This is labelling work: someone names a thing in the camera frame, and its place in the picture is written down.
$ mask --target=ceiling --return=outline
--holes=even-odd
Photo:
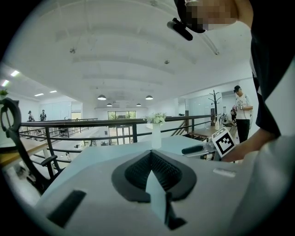
[[[215,85],[213,74],[204,76],[216,65],[248,63],[251,35],[242,23],[186,41],[166,26],[177,16],[173,0],[49,0],[16,34],[4,62],[96,107],[122,100],[148,106]]]
[[[28,77],[22,73],[12,76],[11,74],[15,70],[4,63],[0,63],[0,84],[3,84],[5,80],[9,83],[5,87],[0,87],[1,89],[7,89],[8,93],[14,93],[15,95],[22,95],[35,101],[42,101],[45,99],[58,98],[61,93],[50,93],[54,91],[53,88],[48,88]]]

